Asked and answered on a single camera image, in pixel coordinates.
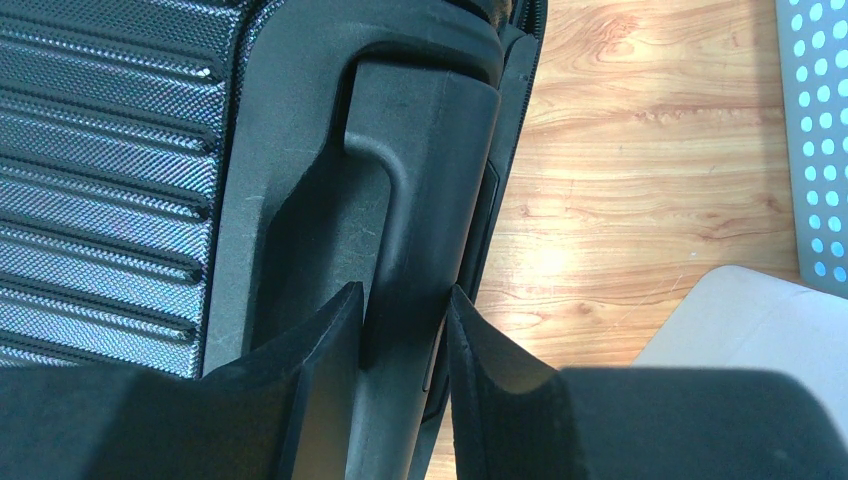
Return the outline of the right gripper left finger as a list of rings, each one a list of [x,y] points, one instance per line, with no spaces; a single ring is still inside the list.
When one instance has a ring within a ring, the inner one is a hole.
[[[5,479],[341,479],[364,294],[199,380],[123,366],[1,373]]]

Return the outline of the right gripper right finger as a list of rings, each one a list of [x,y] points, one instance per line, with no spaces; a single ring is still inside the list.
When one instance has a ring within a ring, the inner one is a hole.
[[[843,479],[820,403],[776,372],[555,369],[454,287],[447,352],[461,479]]]

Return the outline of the white three-drawer storage unit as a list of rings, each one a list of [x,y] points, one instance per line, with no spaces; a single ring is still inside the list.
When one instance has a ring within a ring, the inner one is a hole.
[[[636,366],[769,370],[799,381],[847,434],[847,301],[736,265],[704,275]]]

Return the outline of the black ribbed hard-shell suitcase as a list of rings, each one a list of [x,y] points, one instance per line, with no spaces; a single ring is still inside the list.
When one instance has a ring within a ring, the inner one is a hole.
[[[345,475],[425,477],[544,1],[5,1],[1,373],[199,380],[363,288]]]

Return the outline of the light blue plastic basket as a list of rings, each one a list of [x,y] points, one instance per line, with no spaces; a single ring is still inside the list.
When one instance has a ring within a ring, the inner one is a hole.
[[[800,276],[846,297],[847,2],[775,5]]]

